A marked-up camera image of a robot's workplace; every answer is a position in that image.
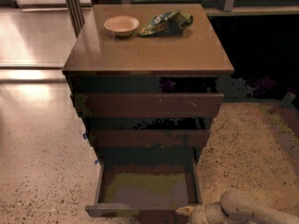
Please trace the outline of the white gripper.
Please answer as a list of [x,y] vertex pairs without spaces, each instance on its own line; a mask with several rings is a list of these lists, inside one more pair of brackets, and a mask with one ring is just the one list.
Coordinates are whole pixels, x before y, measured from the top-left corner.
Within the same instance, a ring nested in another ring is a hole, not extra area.
[[206,210],[203,205],[183,206],[176,210],[178,215],[190,217],[190,224],[207,224]]

